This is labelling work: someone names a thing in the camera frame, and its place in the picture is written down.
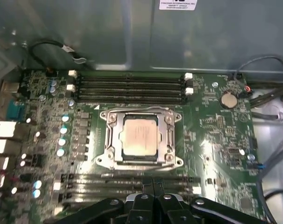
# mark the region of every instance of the label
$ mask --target label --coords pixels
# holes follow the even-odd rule
[[[189,10],[196,8],[198,0],[160,0],[160,10]]]
[[[62,49],[63,49],[64,51],[66,51],[66,52],[75,52],[75,50],[73,50],[72,48],[70,48],[70,47],[68,47],[68,46],[66,46],[66,45],[64,45],[64,46],[62,47]]]

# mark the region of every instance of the mounting screw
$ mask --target mounting screw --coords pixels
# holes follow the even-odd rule
[[[255,160],[255,156],[253,154],[248,154],[248,160],[249,161],[254,161]]]
[[[165,156],[165,160],[166,160],[166,161],[172,161],[173,159],[174,159],[173,155],[171,155],[171,154],[166,154],[166,156]]]
[[[22,46],[23,48],[28,48],[28,44],[26,43],[26,41],[22,42],[22,43],[21,43],[21,46]]]
[[[198,200],[196,200],[196,204],[203,205],[203,204],[205,204],[205,202],[201,199],[198,199]]]
[[[165,195],[165,196],[163,196],[163,198],[166,199],[166,200],[170,200],[171,199],[171,195]]]
[[[218,87],[218,83],[217,82],[212,83],[212,87],[213,88],[217,88]]]
[[[108,150],[109,152],[114,152],[114,148],[113,148],[113,147],[109,147],[107,150]]]
[[[116,205],[116,204],[118,204],[119,203],[119,201],[118,200],[112,200],[109,204],[110,205]]]
[[[110,114],[108,120],[109,122],[115,122],[117,120],[117,115],[115,113]]]
[[[148,199],[148,198],[149,198],[148,195],[142,195],[142,196],[141,196],[141,199]]]
[[[108,158],[109,158],[110,160],[113,159],[113,153],[112,153],[112,152],[109,152],[109,153],[108,153]]]
[[[39,96],[39,100],[40,101],[45,101],[46,100],[46,96],[45,95],[40,95]]]
[[[170,124],[170,123],[172,122],[171,117],[170,117],[170,116],[166,116],[166,117],[165,117],[165,122],[166,122],[167,124]]]

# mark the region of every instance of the chip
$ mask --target chip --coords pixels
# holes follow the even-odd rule
[[[79,123],[79,126],[81,127],[88,127],[89,126],[89,122],[87,120],[81,120]]]
[[[81,113],[81,115],[80,115],[80,118],[81,118],[81,119],[88,119],[89,117],[90,117],[90,114],[89,114],[89,113],[86,113],[86,112]]]
[[[252,209],[253,204],[250,198],[244,197],[240,199],[240,207],[242,209]]]
[[[120,135],[125,155],[155,155],[158,145],[158,128],[155,120],[128,119]]]

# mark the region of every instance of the black cable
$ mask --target black cable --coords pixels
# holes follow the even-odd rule
[[[50,39],[40,39],[35,41],[33,44],[31,44],[28,47],[28,53],[32,56],[32,58],[38,63],[40,64],[42,67],[44,67],[46,70],[51,71],[52,68],[48,67],[44,61],[42,59],[40,59],[35,53],[34,53],[34,48],[42,45],[42,44],[51,44],[51,45],[55,45],[60,47],[61,49],[63,49],[64,51],[66,51],[68,54],[71,55],[71,57],[73,59],[80,59],[82,58],[78,53],[76,53],[73,49],[71,49],[70,47],[58,42],[58,41],[54,41],[54,40],[50,40]],[[91,66],[89,66],[87,63],[82,63],[83,66],[87,69],[92,69]]]
[[[262,204],[262,207],[264,208],[265,214],[267,215],[268,219],[272,223],[277,224],[277,222],[275,221],[266,203],[266,200],[263,194],[263,187],[262,187],[262,179],[273,169],[273,167],[275,167],[280,161],[283,160],[283,150],[280,151],[279,153],[274,152],[273,154],[277,154],[277,155],[273,157],[273,159],[269,162],[269,164],[265,166],[265,169],[262,170],[262,172],[258,175],[256,187],[257,187],[258,197]]]
[[[268,192],[267,194],[265,194],[265,200],[267,201],[268,199],[270,199],[271,197],[275,196],[275,195],[279,195],[279,194],[283,194],[283,189],[275,189],[275,190],[271,190],[270,192]]]
[[[238,83],[238,85],[242,89],[245,89],[246,91],[251,90],[249,86],[247,86],[245,83],[243,83],[243,82],[241,82],[237,79],[237,74],[240,73],[240,70],[243,69],[245,66],[247,66],[247,65],[249,65],[253,62],[264,60],[264,59],[275,59],[275,60],[279,61],[281,63],[281,65],[283,66],[283,59],[280,58],[279,56],[276,56],[276,55],[266,55],[266,56],[262,56],[262,57],[257,57],[257,58],[254,58],[254,59],[248,61],[248,62],[245,62],[234,73],[234,80],[235,80],[236,83]]]
[[[272,159],[276,157],[277,154],[281,152],[281,149],[283,148],[283,139],[280,141],[274,152],[271,154],[271,156],[264,162],[264,166],[268,166]]]
[[[264,119],[264,120],[277,120],[277,119],[279,119],[278,115],[269,115],[269,114],[262,114],[262,113],[257,113],[257,112],[252,112],[252,116],[254,118]]]

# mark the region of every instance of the wire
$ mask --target wire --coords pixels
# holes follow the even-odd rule
[[[264,197],[265,197],[265,200],[267,201],[271,197],[273,197],[275,195],[279,195],[279,194],[283,194],[283,189],[273,189],[273,190],[269,191],[267,194],[265,194]]]
[[[280,161],[283,160],[283,150],[280,151],[279,153],[274,152],[270,157],[272,158],[271,161],[269,161],[269,164],[265,166],[265,169],[263,169],[262,172],[257,177],[256,187],[257,187],[258,197],[262,204],[262,207],[264,208],[265,214],[272,223],[277,224],[266,203],[266,199],[263,194],[262,180],[273,169],[273,167],[275,167]]]
[[[42,45],[42,44],[51,44],[60,47],[63,49],[65,52],[71,55],[74,63],[76,64],[83,64],[83,66],[87,69],[92,69],[88,64],[86,64],[86,59],[81,57],[78,53],[76,53],[72,48],[54,40],[50,39],[40,39],[35,41],[32,45],[28,47],[28,53],[32,56],[32,58],[42,67],[44,67],[48,71],[52,71],[52,68],[48,67],[42,59],[40,59],[35,53],[34,53],[34,48]]]
[[[254,118],[263,119],[263,120],[278,120],[279,119],[278,115],[269,115],[269,114],[262,114],[262,113],[257,113],[257,112],[252,112],[252,116]]]
[[[269,93],[266,93],[262,96],[259,96],[259,97],[256,97],[254,99],[251,99],[249,102],[250,102],[250,107],[251,108],[255,108],[257,106],[261,106],[263,104],[266,104],[268,103],[269,101],[277,98],[277,97],[280,97],[283,95],[283,88],[280,88],[280,89],[276,89],[276,90],[273,90]]]
[[[249,65],[249,64],[251,64],[251,63],[253,63],[253,62],[257,62],[257,61],[264,60],[264,59],[275,59],[275,60],[279,61],[279,62],[282,64],[282,66],[283,66],[283,59],[280,58],[279,56],[276,56],[276,55],[266,55],[266,56],[254,58],[254,59],[252,59],[252,60],[250,60],[250,61],[248,61],[248,62],[242,64],[242,65],[235,71],[235,73],[234,73],[234,80],[235,80],[235,82],[238,83],[238,85],[239,85],[241,88],[245,89],[247,92],[250,92],[250,91],[251,91],[251,88],[250,88],[248,85],[246,85],[245,83],[239,81],[239,80],[237,79],[237,74],[238,74],[238,73],[240,72],[240,70],[243,69],[245,66],[247,66],[247,65]]]

